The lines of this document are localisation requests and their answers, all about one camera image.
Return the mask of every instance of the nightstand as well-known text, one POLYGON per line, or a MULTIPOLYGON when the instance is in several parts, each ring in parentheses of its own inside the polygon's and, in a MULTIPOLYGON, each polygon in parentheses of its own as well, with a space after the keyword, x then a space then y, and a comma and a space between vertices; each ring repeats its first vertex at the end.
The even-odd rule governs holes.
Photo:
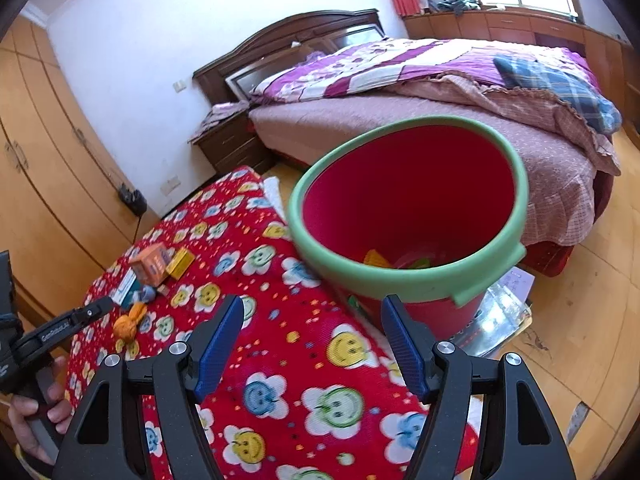
POLYGON ((238 112, 207 131, 191 144, 198 146, 219 175, 227 174, 238 166, 251 166, 264 173, 275 164, 275 156, 255 133, 248 129, 247 110, 238 112))

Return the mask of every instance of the wooden headboard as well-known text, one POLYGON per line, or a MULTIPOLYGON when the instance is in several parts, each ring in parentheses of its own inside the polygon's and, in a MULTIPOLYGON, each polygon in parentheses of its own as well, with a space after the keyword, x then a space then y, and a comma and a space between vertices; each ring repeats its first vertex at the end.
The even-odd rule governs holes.
POLYGON ((250 72, 252 64, 271 56, 272 72, 258 72, 264 79, 304 60, 303 56, 313 50, 334 52, 344 46, 346 38, 361 37, 361 43, 369 41, 366 35, 374 31, 377 36, 383 35, 377 9, 356 12, 318 10, 296 14, 256 32, 228 54, 197 69, 193 78, 211 104, 237 101, 245 98, 245 95, 243 89, 235 84, 236 77, 250 72), (293 42, 301 43, 302 46, 292 48, 293 42), (285 60, 283 53, 291 53, 292 56, 285 60))

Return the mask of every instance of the bucket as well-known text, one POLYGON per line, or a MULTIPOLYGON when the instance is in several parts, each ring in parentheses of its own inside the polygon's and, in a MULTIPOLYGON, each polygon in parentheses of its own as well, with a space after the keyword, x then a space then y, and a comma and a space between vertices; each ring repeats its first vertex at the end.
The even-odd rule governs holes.
POLYGON ((316 162, 290 197, 289 227, 303 259, 379 328, 380 300, 397 294, 444 339, 524 257, 528 193, 498 132, 431 116, 377 128, 316 162), (365 265, 371 250, 393 268, 365 265))

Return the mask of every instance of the red floral fabric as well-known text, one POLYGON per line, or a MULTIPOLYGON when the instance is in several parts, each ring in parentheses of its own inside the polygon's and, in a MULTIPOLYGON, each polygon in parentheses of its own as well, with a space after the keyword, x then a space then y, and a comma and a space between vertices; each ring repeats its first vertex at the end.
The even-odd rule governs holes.
MULTIPOLYGON (((185 246, 196 259, 179 281, 167 279, 168 298, 149 305, 133 343, 114 338, 117 310, 74 337, 66 384, 74 407, 107 354, 154 356, 237 294, 244 323, 236 348, 198 406, 225 478, 402 478, 428 408, 404 386, 383 338, 369 335, 300 261, 260 176, 239 168, 196 193, 97 279, 86 301, 112 293, 128 259, 156 242, 170 252, 185 246)), ((458 471, 475 457, 478 404, 472 400, 458 471)), ((143 409, 154 473, 169 479, 152 397, 143 409)))

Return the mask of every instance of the wardrobe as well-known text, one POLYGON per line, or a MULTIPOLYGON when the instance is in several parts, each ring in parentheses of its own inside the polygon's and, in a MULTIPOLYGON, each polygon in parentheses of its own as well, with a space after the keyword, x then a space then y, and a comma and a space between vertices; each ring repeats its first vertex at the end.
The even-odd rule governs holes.
POLYGON ((19 16, 0 42, 0 250, 34 325, 79 306, 91 282, 158 222, 87 121, 47 33, 19 16))

